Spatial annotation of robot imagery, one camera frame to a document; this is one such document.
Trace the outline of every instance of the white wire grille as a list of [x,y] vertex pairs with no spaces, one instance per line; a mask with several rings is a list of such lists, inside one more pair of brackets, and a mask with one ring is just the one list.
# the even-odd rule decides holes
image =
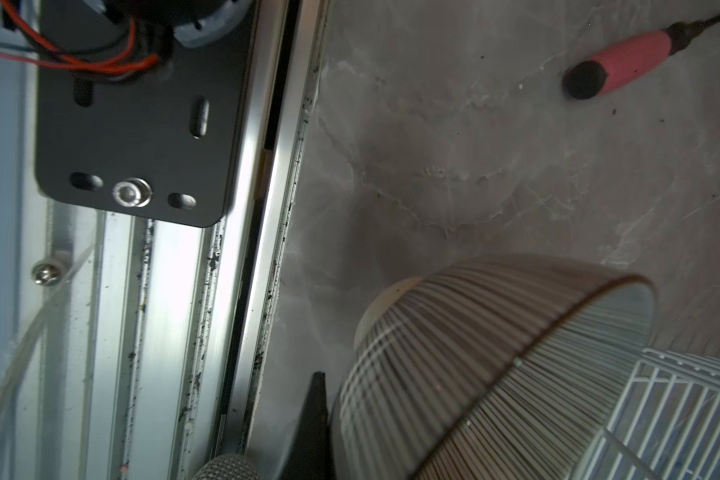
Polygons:
[[709,480],[720,463],[720,359],[646,349],[575,480]]

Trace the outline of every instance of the screw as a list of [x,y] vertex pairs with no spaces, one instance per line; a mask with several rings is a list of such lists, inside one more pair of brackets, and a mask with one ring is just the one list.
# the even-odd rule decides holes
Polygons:
[[53,286],[64,276],[61,268],[50,262],[39,262],[32,267],[32,279],[41,286]]
[[122,206],[144,206],[152,200],[152,187],[141,178],[126,178],[114,186],[112,196]]

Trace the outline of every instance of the black rubber piece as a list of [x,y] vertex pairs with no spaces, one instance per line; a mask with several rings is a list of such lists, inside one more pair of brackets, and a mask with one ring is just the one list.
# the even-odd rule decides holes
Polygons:
[[674,55],[675,53],[688,48],[691,41],[704,32],[704,25],[702,22],[677,22],[667,28],[664,28],[664,32],[666,32],[672,40],[670,55]]
[[563,76],[563,89],[577,100],[597,95],[608,78],[605,67],[594,60],[581,62]]
[[279,480],[328,480],[332,470],[328,434],[326,374],[315,372]]

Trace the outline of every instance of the screwdriver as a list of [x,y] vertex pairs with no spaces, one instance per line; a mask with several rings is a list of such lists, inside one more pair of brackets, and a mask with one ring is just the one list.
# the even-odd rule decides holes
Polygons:
[[685,50],[691,40],[720,23],[720,14],[698,22],[674,23],[612,45],[581,62],[565,76],[563,88],[573,98],[586,100],[615,90],[653,70],[669,56]]

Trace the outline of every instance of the red wire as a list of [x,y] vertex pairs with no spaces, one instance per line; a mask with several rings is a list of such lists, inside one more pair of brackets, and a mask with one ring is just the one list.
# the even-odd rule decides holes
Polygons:
[[[30,37],[32,37],[33,40],[35,40],[37,43],[45,47],[46,49],[52,51],[52,52],[58,52],[59,49],[56,45],[48,42],[48,40],[38,33],[34,28],[32,28],[29,24],[27,24],[24,19],[21,17],[19,12],[16,10],[16,8],[9,2],[9,0],[0,0],[0,5],[2,5],[3,10],[10,16],[11,20],[14,21],[14,23],[21,28],[21,30],[28,34]],[[48,68],[62,68],[65,70],[87,70],[89,72],[97,72],[97,73],[106,73],[106,74],[117,74],[117,73],[125,73],[125,72],[133,72],[135,70],[142,70],[144,68],[144,61],[150,60],[148,66],[153,65],[154,63],[157,63],[159,58],[157,55],[150,55],[149,57],[145,58],[141,62],[136,63],[130,63],[130,64],[123,64],[123,65],[114,65],[115,63],[119,62],[120,60],[123,60],[125,57],[130,55],[130,53],[134,50],[134,45],[136,43],[136,22],[131,19],[130,21],[130,33],[128,35],[128,45],[126,46],[126,49],[118,54],[117,56],[105,60],[103,62],[83,62],[82,60],[79,60],[76,57],[73,57],[71,55],[66,54],[59,54],[59,57],[63,60],[67,61],[69,64],[77,65],[77,68],[63,68],[59,65],[63,65],[60,62],[44,62],[44,61],[32,61],[29,58],[24,57],[16,57],[14,55],[8,55],[6,54],[0,54],[1,58],[9,58],[11,60],[17,60],[18,58],[21,58],[21,60],[18,60],[19,62],[28,62],[28,63],[34,63],[40,66],[48,67]]]
[[[59,70],[87,70],[91,72],[100,72],[98,70],[91,69],[90,64],[77,65],[61,62],[46,62],[45,60],[35,60],[34,58],[19,57],[17,55],[11,55],[3,52],[0,52],[0,58],[5,58],[6,60],[14,60],[16,62],[31,63],[46,68],[56,68]],[[127,72],[133,72],[134,70],[144,70],[145,68],[149,68],[155,63],[157,63],[158,60],[159,59],[157,55],[150,55],[149,57],[144,58],[144,60],[140,62],[109,67],[106,70],[106,73],[122,74]]]

